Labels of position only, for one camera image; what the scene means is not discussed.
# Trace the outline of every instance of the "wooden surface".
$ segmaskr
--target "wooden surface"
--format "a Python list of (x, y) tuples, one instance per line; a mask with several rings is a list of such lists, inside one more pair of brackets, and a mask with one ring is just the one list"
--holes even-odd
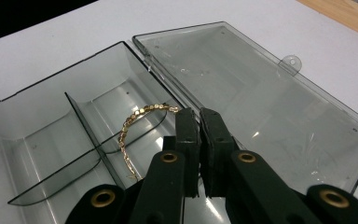
[(358, 4), (351, 0), (297, 0), (358, 32)]

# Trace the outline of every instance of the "gold bracelet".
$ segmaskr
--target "gold bracelet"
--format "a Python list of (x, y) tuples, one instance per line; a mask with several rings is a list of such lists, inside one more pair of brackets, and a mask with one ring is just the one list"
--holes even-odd
[(128, 129), (130, 126), (135, 122), (140, 116), (144, 115), (145, 113), (151, 112), (153, 110), (165, 110), (173, 113), (177, 113), (179, 111), (178, 107), (176, 106), (169, 106), (166, 104), (163, 105), (146, 105), (144, 108), (141, 108), (139, 110), (134, 111), (124, 122), (123, 128), (120, 131), (120, 135), (118, 136), (118, 146), (120, 147), (121, 152), (123, 153), (123, 159), (124, 162), (126, 162), (127, 168), (132, 173), (132, 176), (136, 178), (136, 181), (138, 181), (138, 176), (136, 175), (134, 171), (134, 167), (132, 165), (132, 162), (130, 160), (129, 155), (126, 152), (126, 144), (124, 143), (124, 140), (126, 139)]

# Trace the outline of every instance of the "gold chain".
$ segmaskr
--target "gold chain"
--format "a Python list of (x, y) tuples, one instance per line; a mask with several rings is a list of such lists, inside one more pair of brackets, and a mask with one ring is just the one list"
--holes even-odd
[(134, 171), (134, 167), (130, 160), (129, 155), (126, 152), (126, 144), (124, 140), (126, 139), (127, 132), (130, 126), (135, 122), (140, 116), (144, 115), (145, 113), (151, 112), (153, 110), (165, 110), (168, 112), (177, 113), (179, 111), (178, 107), (176, 106), (169, 106), (169, 105), (146, 105), (144, 108), (134, 111), (129, 117), (127, 117), (126, 121), (123, 124), (123, 128), (120, 131), (120, 135), (118, 136), (118, 146), (120, 147), (121, 152), (123, 153), (124, 162), (126, 162), (127, 168), (132, 173), (132, 176), (136, 178), (138, 181), (138, 176)]

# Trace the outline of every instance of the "white surface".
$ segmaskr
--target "white surface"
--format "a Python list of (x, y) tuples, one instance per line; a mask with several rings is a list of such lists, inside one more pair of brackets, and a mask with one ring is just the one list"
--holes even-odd
[(0, 100), (133, 35), (227, 21), (358, 112), (358, 33), (293, 0), (105, 1), (0, 39)]

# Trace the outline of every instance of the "white table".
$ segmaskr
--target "white table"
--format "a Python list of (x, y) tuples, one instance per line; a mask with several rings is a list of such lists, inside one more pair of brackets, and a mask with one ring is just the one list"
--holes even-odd
[(294, 0), (95, 2), (0, 38), (0, 100), (133, 35), (215, 21), (295, 54), (302, 75), (358, 113), (358, 33)]

